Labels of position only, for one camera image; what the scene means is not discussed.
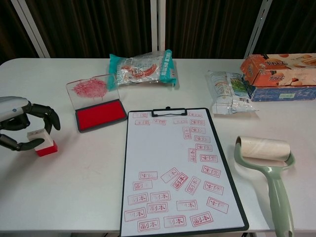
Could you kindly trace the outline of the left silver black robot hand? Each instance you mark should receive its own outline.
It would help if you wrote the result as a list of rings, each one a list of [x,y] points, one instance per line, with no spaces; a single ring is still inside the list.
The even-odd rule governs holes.
[[[0,98],[0,129],[18,131],[30,125],[28,115],[42,118],[47,133],[54,127],[61,129],[60,119],[57,113],[49,106],[31,103],[24,97],[5,96]],[[0,145],[13,151],[27,151],[44,142],[43,138],[36,138],[27,143],[18,143],[13,138],[1,134]]]

